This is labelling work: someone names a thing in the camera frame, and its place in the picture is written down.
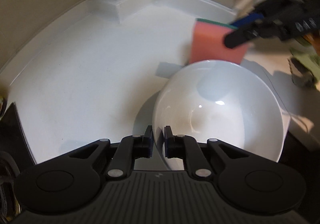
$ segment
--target metal screw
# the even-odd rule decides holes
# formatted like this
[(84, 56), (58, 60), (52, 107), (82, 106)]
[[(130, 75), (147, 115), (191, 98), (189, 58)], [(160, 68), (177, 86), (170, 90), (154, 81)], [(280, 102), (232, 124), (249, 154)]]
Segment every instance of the metal screw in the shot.
[(120, 169), (112, 169), (108, 171), (108, 175), (115, 178), (121, 177), (123, 175), (123, 171), (121, 171)]
[(196, 176), (199, 176), (199, 177), (209, 177), (211, 175), (211, 171), (208, 170), (208, 169), (198, 169), (196, 170)]

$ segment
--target sponge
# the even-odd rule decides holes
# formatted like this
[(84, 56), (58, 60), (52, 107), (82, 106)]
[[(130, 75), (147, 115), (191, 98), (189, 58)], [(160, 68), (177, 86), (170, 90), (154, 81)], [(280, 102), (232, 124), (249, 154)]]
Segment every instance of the sponge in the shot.
[(234, 49), (225, 47), (224, 37), (237, 27), (205, 19), (197, 19), (193, 32), (191, 57), (189, 63), (202, 60), (226, 60), (240, 64), (248, 44)]

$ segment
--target black plastic part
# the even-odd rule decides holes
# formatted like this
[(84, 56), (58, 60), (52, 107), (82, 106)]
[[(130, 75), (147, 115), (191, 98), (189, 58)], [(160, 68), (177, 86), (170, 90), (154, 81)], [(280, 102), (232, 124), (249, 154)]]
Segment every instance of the black plastic part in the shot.
[(132, 171), (88, 205), (58, 215), (25, 211), (12, 224), (307, 224), (294, 211), (258, 216), (230, 206), (212, 183), (185, 171)]
[(96, 141), (27, 169), (14, 183), (18, 201), (44, 214), (67, 212), (88, 203), (101, 188), (94, 165), (109, 147), (110, 141)]
[(285, 41), (320, 29), (320, 0), (266, 0), (253, 12), (263, 14), (264, 18), (226, 35), (227, 48), (258, 37)]
[(13, 178), (1, 176), (0, 186), (1, 218), (13, 218), (16, 216), (16, 204), (13, 195)]
[(65, 155), (27, 169), (18, 176), (14, 192), (27, 209), (41, 214), (68, 212), (89, 203), (99, 192), (111, 169), (128, 177), (135, 158), (152, 154), (153, 134), (128, 136), (121, 143), (98, 140)]
[(183, 159), (190, 177), (198, 169), (212, 172), (205, 178), (230, 204), (245, 212), (275, 215), (295, 208), (306, 185), (294, 169), (214, 139), (198, 144), (190, 136), (177, 137), (164, 129), (167, 157)]
[(118, 169), (123, 172), (121, 178), (130, 175), (134, 167), (134, 160), (137, 158), (150, 158), (153, 149), (153, 132), (152, 126), (148, 126), (143, 136), (134, 137), (127, 136), (122, 138), (118, 148), (112, 158), (111, 163), (106, 169), (106, 178), (118, 179), (119, 177), (111, 177), (108, 172)]
[(17, 166), (16, 174), (35, 165), (14, 103), (10, 104), (0, 120), (0, 146), (0, 157), (12, 167)]
[[(306, 185), (294, 169), (222, 141), (208, 141), (207, 145), (220, 160), (215, 185), (235, 207), (274, 215), (293, 209), (302, 201)], [(211, 160), (213, 168), (216, 160)]]
[[(164, 137), (167, 156), (183, 159), (185, 171), (133, 170), (135, 158), (151, 154), (151, 127), (144, 136), (128, 136), (117, 144), (96, 141), (34, 166), (16, 179), (17, 199), (28, 209), (23, 216), (30, 222), (46, 214), (50, 223), (77, 223), (77, 216), (86, 214), (90, 215), (86, 223), (296, 219), (292, 209), (300, 203), (305, 183), (295, 170), (216, 139), (202, 144), (190, 136), (174, 136), (170, 126)], [(123, 174), (109, 176), (114, 169)], [(200, 169), (205, 171), (196, 174)], [(218, 218), (221, 214), (233, 214), (236, 221)], [(300, 218), (296, 223), (305, 222)]]
[[(213, 171), (205, 158), (197, 141), (191, 136), (178, 137), (172, 134), (170, 126), (164, 128), (164, 138), (167, 143), (167, 157), (183, 159), (185, 170), (190, 177), (194, 179), (210, 179), (213, 176)], [(199, 169), (209, 170), (212, 174), (207, 177), (196, 175)]]

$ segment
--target white countertop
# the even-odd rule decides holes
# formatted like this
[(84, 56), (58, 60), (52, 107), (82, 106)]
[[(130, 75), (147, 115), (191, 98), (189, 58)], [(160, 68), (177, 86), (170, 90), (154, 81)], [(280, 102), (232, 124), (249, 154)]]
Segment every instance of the white countertop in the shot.
[[(97, 13), (83, 15), (42, 40), (31, 60), (21, 59), (22, 49), (0, 74), (38, 163), (100, 138), (119, 142), (127, 135), (143, 134), (151, 125), (159, 91), (188, 62), (198, 17), (157, 5), (147, 5), (120, 24)], [(242, 65), (279, 94), (284, 128), (289, 126), (290, 114), (316, 122), (312, 98), (318, 98), (319, 92), (293, 85), (286, 60), (289, 52), (274, 40), (256, 45)], [(22, 72), (15, 69), (23, 63)], [(10, 73), (16, 77), (13, 82), (8, 79)], [(320, 124), (313, 125), (312, 131), (320, 131)]]

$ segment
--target green cloth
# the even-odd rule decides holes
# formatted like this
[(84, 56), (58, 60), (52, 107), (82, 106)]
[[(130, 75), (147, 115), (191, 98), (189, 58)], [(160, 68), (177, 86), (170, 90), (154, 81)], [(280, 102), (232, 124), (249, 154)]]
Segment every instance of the green cloth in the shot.
[(290, 48), (291, 54), (304, 67), (306, 67), (315, 78), (315, 83), (320, 81), (320, 57), (317, 54), (307, 54), (294, 48)]
[(225, 23), (220, 23), (220, 22), (217, 22), (217, 21), (211, 21), (211, 20), (202, 19), (202, 18), (197, 18), (196, 20), (197, 21), (201, 21), (201, 22), (206, 22), (206, 23), (212, 23), (212, 24), (215, 24), (215, 25), (220, 25), (220, 26), (223, 26), (223, 27), (228, 27), (228, 28), (233, 29), (233, 30), (238, 29), (238, 27), (236, 27), (236, 26), (233, 26), (233, 25), (230, 25), (230, 24), (225, 24)]

